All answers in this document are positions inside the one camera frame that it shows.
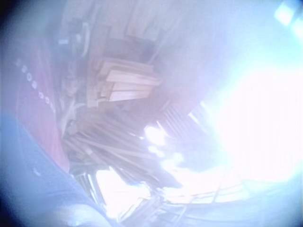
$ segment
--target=scrap wood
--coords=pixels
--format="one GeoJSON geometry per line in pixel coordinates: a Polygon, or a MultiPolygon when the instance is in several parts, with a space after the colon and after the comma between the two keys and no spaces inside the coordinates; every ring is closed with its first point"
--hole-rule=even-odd
{"type": "Polygon", "coordinates": [[[125,161],[125,162],[128,162],[129,164],[132,164],[133,166],[135,166],[135,167],[137,167],[137,168],[143,170],[143,171],[146,172],[146,173],[150,172],[149,169],[147,169],[146,167],[143,167],[142,165],[138,164],[137,162],[134,162],[133,160],[131,160],[131,159],[129,159],[129,158],[126,158],[126,157],[124,157],[123,155],[120,155],[120,154],[118,154],[118,153],[116,153],[116,152],[112,152],[112,150],[110,149],[111,147],[110,147],[110,148],[108,148],[107,146],[103,147],[103,146],[100,145],[99,143],[93,142],[93,141],[90,141],[90,140],[87,140],[87,139],[82,139],[82,138],[77,138],[77,139],[78,139],[79,141],[82,141],[82,142],[85,142],[85,143],[90,144],[90,145],[92,145],[92,146],[95,146],[95,147],[97,147],[97,148],[100,148],[100,149],[102,149],[103,151],[106,151],[108,154],[111,154],[111,155],[113,155],[113,156],[115,156],[115,157],[117,157],[117,158],[119,158],[119,159],[121,159],[121,160],[123,160],[123,161],[125,161]]]}
{"type": "Polygon", "coordinates": [[[151,91],[114,91],[110,94],[109,102],[147,98],[151,91]]]}
{"type": "Polygon", "coordinates": [[[134,61],[127,61],[117,58],[103,58],[100,60],[100,72],[98,75],[100,77],[105,77],[113,67],[123,67],[129,70],[141,70],[147,73],[153,73],[153,66],[149,64],[143,64],[134,61]]]}
{"type": "Polygon", "coordinates": [[[103,127],[99,127],[98,125],[95,125],[95,128],[98,129],[100,132],[104,133],[109,138],[112,138],[114,141],[116,141],[120,145],[127,146],[131,149],[134,149],[134,150],[140,150],[140,148],[135,146],[133,143],[130,143],[127,140],[123,140],[119,136],[117,136],[116,135],[116,133],[118,133],[117,130],[109,130],[108,128],[106,129],[106,128],[103,128],[103,127]]]}
{"type": "Polygon", "coordinates": [[[113,91],[152,91],[153,86],[116,82],[113,91]]]}
{"type": "Polygon", "coordinates": [[[84,139],[84,138],[77,138],[77,139],[79,141],[85,142],[87,144],[90,144],[90,145],[95,146],[100,149],[107,150],[109,152],[114,152],[114,153],[121,154],[121,155],[134,156],[134,157],[155,160],[155,157],[150,154],[144,154],[144,153],[129,151],[129,150],[125,150],[125,149],[114,148],[114,147],[106,146],[106,145],[103,145],[103,144],[100,144],[100,143],[97,143],[97,142],[94,142],[94,141],[91,141],[88,139],[84,139]]]}
{"type": "Polygon", "coordinates": [[[116,69],[113,68],[109,72],[106,81],[153,85],[153,86],[159,86],[162,82],[160,79],[143,75],[140,74],[139,72],[125,71],[117,68],[116,69]]]}

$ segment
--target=blue fabric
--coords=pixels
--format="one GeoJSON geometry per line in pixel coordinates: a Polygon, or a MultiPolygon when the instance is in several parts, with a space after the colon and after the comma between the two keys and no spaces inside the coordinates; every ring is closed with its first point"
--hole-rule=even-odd
{"type": "Polygon", "coordinates": [[[82,187],[6,114],[1,116],[1,140],[1,195],[17,219],[24,221],[73,204],[89,205],[105,217],[82,187]]]}

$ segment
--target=wooden plank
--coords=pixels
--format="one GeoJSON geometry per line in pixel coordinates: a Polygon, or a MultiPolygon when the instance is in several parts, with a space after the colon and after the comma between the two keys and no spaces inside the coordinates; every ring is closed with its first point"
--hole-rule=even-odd
{"type": "Polygon", "coordinates": [[[113,86],[113,91],[152,91],[154,86],[129,84],[117,82],[113,86]]]}
{"type": "Polygon", "coordinates": [[[134,151],[130,151],[130,150],[114,148],[111,146],[106,146],[106,145],[103,145],[103,144],[100,144],[97,142],[93,142],[93,141],[85,139],[85,138],[78,138],[78,140],[81,142],[87,143],[89,145],[95,146],[97,148],[100,148],[100,149],[104,149],[104,150],[107,150],[110,152],[115,152],[117,154],[156,160],[156,158],[151,154],[144,154],[144,153],[140,153],[140,152],[134,152],[134,151]]]}
{"type": "Polygon", "coordinates": [[[111,27],[110,38],[124,39],[125,29],[136,0],[106,0],[104,2],[104,24],[111,27]]]}
{"type": "Polygon", "coordinates": [[[139,168],[139,169],[141,169],[141,170],[143,170],[145,172],[149,172],[149,170],[146,167],[143,167],[142,165],[138,164],[138,162],[134,162],[134,161],[132,161],[132,160],[130,160],[130,159],[122,156],[121,154],[118,154],[116,152],[112,152],[112,151],[110,151],[110,150],[108,150],[106,148],[103,148],[103,146],[100,145],[99,143],[96,143],[96,142],[93,142],[93,141],[90,141],[90,140],[86,140],[86,139],[82,139],[82,138],[78,138],[78,139],[81,140],[82,142],[85,142],[87,144],[90,144],[92,146],[100,148],[102,150],[105,150],[108,153],[110,153],[111,155],[113,155],[113,156],[115,156],[115,157],[117,157],[117,158],[119,158],[119,159],[121,159],[121,160],[123,160],[125,162],[128,162],[129,164],[132,164],[133,166],[135,166],[135,167],[137,167],[137,168],[139,168]]]}
{"type": "Polygon", "coordinates": [[[96,18],[96,23],[92,29],[89,47],[89,62],[86,88],[87,107],[98,106],[98,90],[96,88],[97,73],[95,71],[95,63],[96,59],[100,59],[103,56],[103,51],[108,37],[108,33],[109,28],[102,25],[102,14],[99,12],[96,18]]]}
{"type": "Polygon", "coordinates": [[[109,101],[147,98],[150,93],[150,91],[114,91],[111,93],[109,101]]]}
{"type": "Polygon", "coordinates": [[[113,82],[104,83],[102,91],[101,91],[101,97],[105,97],[108,100],[112,93],[114,84],[115,83],[113,83],[113,82]]]}
{"type": "Polygon", "coordinates": [[[126,34],[155,42],[161,30],[161,19],[174,0],[137,1],[126,34]]]}
{"type": "Polygon", "coordinates": [[[160,79],[144,76],[137,72],[123,71],[120,69],[112,69],[107,76],[106,81],[154,86],[158,86],[162,82],[160,79]]]}
{"type": "Polygon", "coordinates": [[[101,70],[98,73],[99,77],[105,77],[107,74],[109,74],[110,70],[113,67],[124,67],[128,70],[141,70],[144,72],[152,73],[153,72],[153,66],[148,64],[142,64],[138,62],[133,61],[126,61],[121,59],[113,59],[113,58],[104,58],[103,64],[101,65],[101,70]]]}

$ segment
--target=lumber stack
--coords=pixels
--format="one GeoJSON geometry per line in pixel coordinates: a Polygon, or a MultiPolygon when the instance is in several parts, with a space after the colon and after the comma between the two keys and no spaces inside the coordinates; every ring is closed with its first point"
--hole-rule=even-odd
{"type": "Polygon", "coordinates": [[[87,87],[88,107],[104,101],[147,98],[162,82],[152,65],[138,62],[103,58],[96,62],[95,70],[97,84],[87,87]]]}

